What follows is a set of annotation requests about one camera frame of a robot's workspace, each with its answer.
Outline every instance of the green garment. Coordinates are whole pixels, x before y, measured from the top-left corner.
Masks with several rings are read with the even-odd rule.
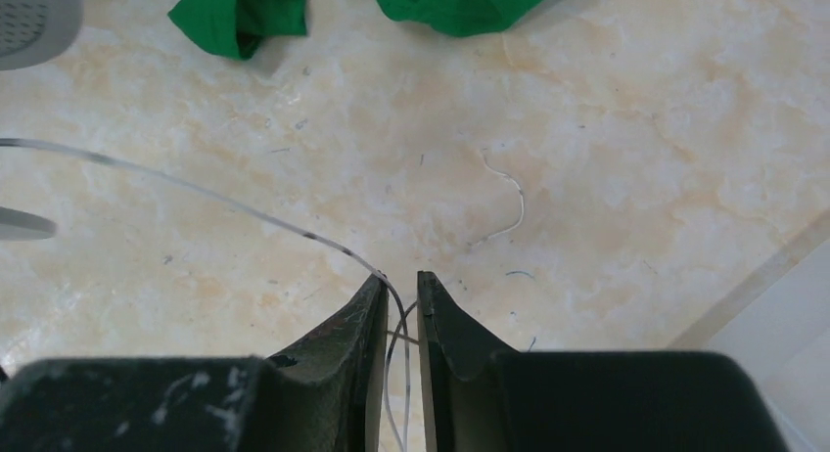
[[[304,35],[305,0],[180,0],[167,14],[203,50],[249,59],[265,36]]]
[[[426,23],[451,36],[503,31],[542,0],[377,0],[387,17]]]

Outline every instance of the green fabric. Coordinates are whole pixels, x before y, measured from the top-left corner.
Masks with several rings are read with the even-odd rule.
[[[503,31],[542,0],[377,0],[387,17],[426,23],[451,36]]]
[[[305,35],[305,0],[181,0],[167,14],[203,50],[249,59],[265,36]]]

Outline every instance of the black object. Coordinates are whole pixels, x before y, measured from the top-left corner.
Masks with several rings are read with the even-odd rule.
[[[720,355],[522,353],[418,275],[430,452],[783,451]],[[269,357],[39,361],[0,387],[0,450],[376,451],[387,291]]]
[[[418,275],[429,452],[785,451],[752,381],[706,352],[518,352]]]
[[[377,450],[387,290],[268,359],[63,359],[0,387],[0,450]]]

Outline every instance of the white thread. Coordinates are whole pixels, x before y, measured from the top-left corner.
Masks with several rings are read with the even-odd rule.
[[[521,207],[521,213],[519,214],[519,220],[517,220],[516,223],[514,223],[513,225],[511,225],[510,227],[508,227],[506,229],[502,229],[502,230],[499,230],[498,232],[495,232],[495,233],[492,233],[490,235],[484,236],[479,241],[475,242],[474,244],[471,244],[470,245],[471,249],[474,249],[475,247],[483,244],[484,242],[486,242],[490,239],[494,239],[494,238],[498,237],[499,235],[504,235],[508,232],[511,232],[511,231],[515,230],[520,225],[522,225],[522,222],[524,222],[524,220],[525,220],[525,191],[522,190],[522,185],[520,185],[519,182],[516,181],[516,179],[513,178],[512,176],[510,176],[509,174],[507,174],[503,171],[498,171],[495,168],[493,168],[492,166],[490,166],[490,164],[487,162],[487,155],[484,153],[484,151],[486,151],[486,149],[482,149],[482,158],[484,159],[484,166],[486,166],[488,170],[492,171],[493,173],[497,174],[498,176],[510,180],[510,182],[513,183],[513,185],[516,186],[516,189],[519,190],[519,200],[520,200],[520,205],[522,207]]]
[[[394,298],[395,303],[397,304],[398,314],[400,315],[400,319],[401,319],[399,324],[402,324],[402,326],[403,326],[403,334],[406,337],[409,337],[409,329],[408,329],[408,326],[406,324],[406,315],[405,315],[406,311],[403,309],[403,301],[400,299],[400,295],[398,295],[397,291],[392,286],[392,283],[390,282],[389,278],[387,278],[387,276],[384,273],[382,273],[380,270],[378,270],[377,268],[375,268],[374,266],[369,264],[365,259],[363,259],[363,257],[361,257],[360,255],[358,255],[354,251],[351,251],[350,249],[347,249],[343,245],[341,245],[341,244],[339,244],[339,243],[337,243],[333,240],[327,239],[327,238],[325,238],[323,236],[320,236],[320,235],[313,234],[312,232],[308,232],[308,231],[302,229],[301,227],[298,227],[298,226],[296,226],[296,225],[294,225],[290,222],[286,222],[286,221],[284,221],[282,219],[279,219],[277,217],[272,217],[272,216],[270,216],[270,215],[268,215],[264,212],[261,212],[261,211],[258,211],[256,209],[254,209],[253,207],[250,207],[246,204],[242,204],[242,203],[240,203],[236,200],[233,200],[231,198],[227,198],[225,196],[222,196],[222,195],[220,195],[220,194],[218,194],[214,191],[208,190],[206,188],[202,188],[199,185],[196,185],[196,184],[190,183],[188,181],[176,178],[174,176],[167,175],[166,173],[164,173],[162,171],[153,170],[152,168],[148,168],[146,166],[142,166],[142,165],[139,165],[137,163],[132,163],[130,161],[121,160],[121,159],[118,159],[118,158],[111,158],[109,156],[84,151],[82,149],[78,149],[78,148],[75,148],[75,147],[64,146],[64,145],[60,145],[60,144],[53,144],[51,142],[41,141],[41,140],[37,140],[37,139],[0,138],[0,147],[16,147],[16,148],[22,148],[22,149],[34,149],[34,150],[38,150],[38,151],[54,152],[54,153],[65,155],[65,156],[70,156],[70,157],[80,158],[80,159],[86,160],[86,161],[91,161],[93,163],[98,163],[98,164],[101,164],[101,165],[107,165],[107,166],[112,166],[112,167],[115,167],[115,168],[122,168],[122,169],[125,169],[125,170],[137,172],[137,173],[143,173],[145,175],[150,175],[150,176],[156,177],[156,178],[160,179],[161,181],[166,181],[167,183],[170,183],[170,184],[179,186],[181,188],[185,188],[185,189],[197,192],[199,194],[205,195],[209,198],[212,198],[216,201],[219,201],[220,203],[226,203],[226,204],[230,205],[231,207],[235,207],[236,209],[242,211],[245,214],[248,214],[248,215],[250,215],[254,218],[257,218],[259,220],[262,220],[264,222],[268,222],[272,225],[276,225],[277,227],[288,230],[289,232],[297,234],[301,237],[305,237],[307,235],[313,235],[314,238],[311,238],[310,240],[320,242],[321,244],[323,244],[326,247],[329,247],[331,249],[336,249],[337,251],[346,254],[347,256],[352,258],[353,260],[357,261],[361,266],[366,268],[370,273],[372,273],[374,276],[376,276],[378,279],[380,279],[384,283],[384,285],[387,287],[387,289],[389,289],[390,293],[392,294],[392,298]],[[392,337],[392,341],[390,343],[390,356],[389,356],[389,358],[392,358],[391,353],[392,353],[392,350],[394,348],[394,340],[395,340],[395,337]],[[401,439],[400,434],[398,433],[397,428],[394,424],[394,418],[392,417],[392,407],[390,405],[390,397],[389,397],[389,367],[390,367],[389,365],[386,365],[384,367],[385,371],[387,373],[385,375],[385,378],[384,378],[384,391],[385,391],[384,399],[385,399],[385,402],[386,402],[386,405],[387,405],[387,413],[389,414],[389,420],[390,420],[390,424],[392,425],[392,432],[394,433],[395,441],[397,442],[398,447],[400,447],[400,450],[402,452],[406,452],[406,446],[407,446],[407,444],[406,444],[407,440],[406,439],[407,439],[408,433],[409,433],[409,400],[410,400],[410,391],[411,391],[411,374],[409,372],[409,357],[410,357],[409,356],[409,343],[405,342],[403,344],[403,348],[404,348],[403,359],[404,359],[404,364],[405,364],[405,366],[404,366],[404,375],[405,375],[405,378],[406,378],[406,393],[405,393],[405,398],[404,398],[404,415],[405,416],[404,416],[404,420],[403,420],[403,438],[402,439]]]

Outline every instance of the marble floor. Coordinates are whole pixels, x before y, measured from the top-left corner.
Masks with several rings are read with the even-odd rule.
[[[830,0],[549,0],[466,39],[393,23],[374,0],[309,0],[310,35],[247,63],[191,44],[165,16],[176,1],[84,0],[65,54],[0,72],[2,135],[284,217],[364,255],[405,302],[433,270],[520,349],[710,336],[720,327],[700,320],[729,316],[713,307],[830,237]],[[471,247],[520,214],[483,150],[527,211]],[[269,354],[367,277],[221,204],[67,158],[3,151],[0,205],[61,226],[0,244],[12,371],[59,355]]]

